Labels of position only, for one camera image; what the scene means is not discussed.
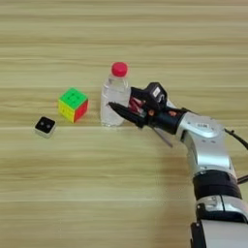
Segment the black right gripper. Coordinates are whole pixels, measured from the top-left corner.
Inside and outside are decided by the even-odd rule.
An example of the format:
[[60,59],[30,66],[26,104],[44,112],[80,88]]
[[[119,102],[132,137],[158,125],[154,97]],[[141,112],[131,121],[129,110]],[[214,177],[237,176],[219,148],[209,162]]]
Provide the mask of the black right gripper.
[[[145,101],[147,99],[147,92],[145,89],[132,87],[131,97],[140,101]],[[133,113],[128,108],[114,102],[109,102],[108,105],[119,116],[134,123],[139,128],[144,126],[159,128],[171,135],[174,135],[177,132],[180,121],[187,113],[185,109],[171,108],[165,103],[149,104],[146,102],[140,106],[140,115]]]

